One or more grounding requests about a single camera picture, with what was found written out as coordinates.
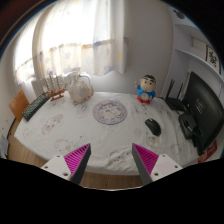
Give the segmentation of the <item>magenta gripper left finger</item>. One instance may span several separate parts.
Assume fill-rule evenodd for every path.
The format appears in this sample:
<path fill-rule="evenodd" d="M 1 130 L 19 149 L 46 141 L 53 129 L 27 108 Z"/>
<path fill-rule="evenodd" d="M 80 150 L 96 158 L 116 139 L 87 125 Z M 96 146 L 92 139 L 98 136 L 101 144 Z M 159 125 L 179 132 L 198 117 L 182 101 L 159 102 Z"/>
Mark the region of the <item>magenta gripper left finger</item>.
<path fill-rule="evenodd" d="M 91 145 L 75 149 L 67 155 L 56 155 L 42 169 L 56 176 L 79 185 L 85 172 L 89 157 L 91 155 Z"/>

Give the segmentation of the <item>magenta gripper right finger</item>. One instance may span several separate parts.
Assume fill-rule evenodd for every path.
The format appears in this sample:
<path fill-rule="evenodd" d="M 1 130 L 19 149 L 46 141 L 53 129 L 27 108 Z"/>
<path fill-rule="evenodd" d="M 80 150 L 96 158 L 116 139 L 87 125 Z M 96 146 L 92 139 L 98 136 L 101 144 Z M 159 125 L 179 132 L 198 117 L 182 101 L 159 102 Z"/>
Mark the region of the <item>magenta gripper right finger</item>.
<path fill-rule="evenodd" d="M 182 169 L 168 155 L 157 155 L 137 144 L 132 144 L 132 155 L 143 185 L 148 185 Z"/>

